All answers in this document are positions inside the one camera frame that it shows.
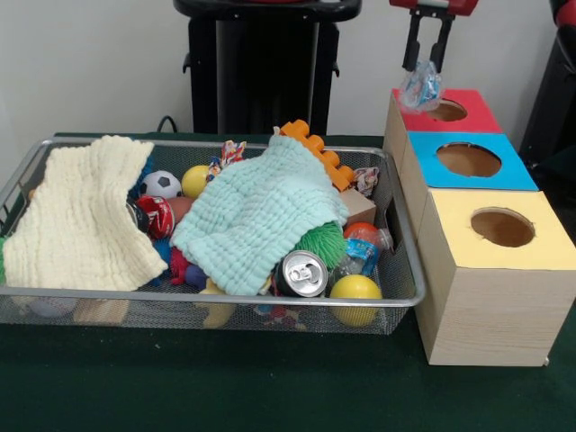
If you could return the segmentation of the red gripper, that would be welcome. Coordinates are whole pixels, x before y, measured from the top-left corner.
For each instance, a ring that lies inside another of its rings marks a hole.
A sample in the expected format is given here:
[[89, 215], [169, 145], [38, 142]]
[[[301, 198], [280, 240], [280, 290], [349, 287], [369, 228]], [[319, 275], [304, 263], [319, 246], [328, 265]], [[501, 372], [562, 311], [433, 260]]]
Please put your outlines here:
[[436, 72], [441, 72], [454, 21], [453, 15], [470, 16], [478, 4], [478, 0], [390, 0], [389, 3], [392, 6], [410, 9], [409, 33], [402, 62], [402, 67], [406, 71], [414, 71], [419, 58], [419, 26], [423, 17], [421, 8], [432, 8], [452, 14], [439, 17], [442, 24], [429, 57], [436, 68]]

